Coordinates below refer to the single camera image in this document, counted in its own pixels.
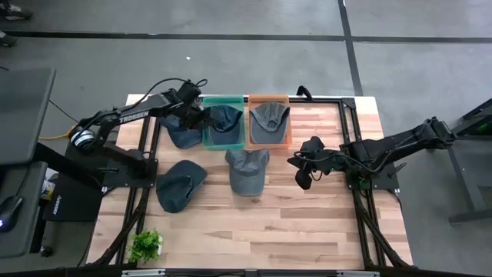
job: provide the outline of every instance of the potted plant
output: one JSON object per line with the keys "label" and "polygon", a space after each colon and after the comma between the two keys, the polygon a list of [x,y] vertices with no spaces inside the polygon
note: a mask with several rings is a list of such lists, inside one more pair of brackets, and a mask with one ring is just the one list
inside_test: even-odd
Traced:
{"label": "potted plant", "polygon": [[150,259],[156,260],[162,251],[162,236],[155,229],[153,232],[144,230],[139,235],[133,235],[133,246],[130,247],[129,262],[148,262]]}

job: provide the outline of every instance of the baseball cap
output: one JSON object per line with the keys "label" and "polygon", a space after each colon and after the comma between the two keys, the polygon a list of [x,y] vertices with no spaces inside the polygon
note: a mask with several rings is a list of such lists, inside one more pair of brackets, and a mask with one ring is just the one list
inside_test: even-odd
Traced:
{"label": "baseball cap", "polygon": [[262,150],[227,150],[225,160],[229,164],[229,182],[233,192],[242,196],[254,196],[263,192],[264,177],[270,152]]}
{"label": "baseball cap", "polygon": [[251,110],[251,139],[257,144],[282,143],[287,133],[290,107],[266,102]]}
{"label": "baseball cap", "polygon": [[243,112],[230,105],[215,105],[210,107],[210,116],[215,124],[208,128],[210,140],[214,145],[232,145],[241,140],[241,119]]}
{"label": "baseball cap", "polygon": [[207,172],[191,161],[180,161],[157,178],[155,193],[166,212],[182,211],[191,197],[203,185]]}
{"label": "baseball cap", "polygon": [[161,118],[159,123],[168,129],[172,143],[179,149],[187,149],[201,143],[201,130],[187,129],[179,124],[179,117],[169,115]]}

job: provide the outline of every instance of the gray concrete floor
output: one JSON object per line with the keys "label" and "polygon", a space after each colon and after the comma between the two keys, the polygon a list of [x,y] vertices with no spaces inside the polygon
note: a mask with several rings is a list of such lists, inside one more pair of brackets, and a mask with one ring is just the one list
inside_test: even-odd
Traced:
{"label": "gray concrete floor", "polygon": [[[328,0],[17,0],[32,22],[0,21],[29,31],[167,32],[208,34],[342,35],[337,1]],[[478,0],[346,0],[353,35],[491,36],[492,2]],[[413,128],[433,115],[454,125],[492,96],[492,45],[355,43],[364,95],[375,96],[386,135]],[[208,78],[208,94],[293,94],[306,85],[315,95],[354,95],[343,42],[111,40],[21,38],[0,49],[9,68],[58,70],[52,100],[81,118],[122,105],[161,78]],[[72,122],[50,106],[43,135]],[[66,142],[49,144],[59,152]],[[398,174],[408,240],[423,269],[492,275],[492,220],[450,226],[466,211],[446,152],[419,152]],[[58,223],[48,238],[49,259],[0,261],[2,271],[74,265],[92,224]]]}

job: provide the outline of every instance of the wooden tabletop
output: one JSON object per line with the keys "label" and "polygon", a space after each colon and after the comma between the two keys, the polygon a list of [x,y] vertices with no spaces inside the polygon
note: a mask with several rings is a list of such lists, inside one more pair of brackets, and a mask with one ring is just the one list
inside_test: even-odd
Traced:
{"label": "wooden tabletop", "polygon": [[[140,97],[129,95],[127,104]],[[362,138],[382,138],[375,99],[355,97],[355,101]],[[155,190],[151,190],[145,228],[157,229],[162,234],[163,253],[158,261],[140,266],[362,269],[354,201],[344,174],[333,172],[323,176],[321,181],[313,182],[310,190],[303,191],[294,180],[297,169],[287,163],[287,158],[313,135],[319,136],[327,148],[339,149],[343,139],[338,108],[334,104],[291,104],[291,124],[293,143],[289,149],[270,151],[264,191],[255,197],[241,197],[231,191],[225,151],[208,151],[202,145],[177,149],[162,128],[157,152],[159,174],[187,159],[206,169],[208,177],[188,207],[178,214],[164,212]],[[122,125],[117,144],[124,149],[136,149],[141,125],[142,120]],[[116,189],[103,199],[88,262],[100,257],[119,233],[128,191]],[[382,233],[401,258],[411,264],[396,199],[388,192],[375,191],[374,201]],[[369,242],[371,257],[376,261],[371,235]]]}

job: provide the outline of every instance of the yellow cable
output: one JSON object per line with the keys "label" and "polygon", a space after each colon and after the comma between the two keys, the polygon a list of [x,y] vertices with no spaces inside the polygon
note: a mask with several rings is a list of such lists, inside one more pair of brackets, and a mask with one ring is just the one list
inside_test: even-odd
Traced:
{"label": "yellow cable", "polygon": [[42,140],[57,140],[57,139],[64,139],[64,138],[68,138],[68,135],[70,134],[70,132],[73,130],[73,128],[75,127],[75,125],[73,125],[70,130],[68,130],[68,132],[66,132],[65,134],[63,135],[57,135],[57,136],[54,136],[54,137],[39,137],[39,139],[42,139]]}

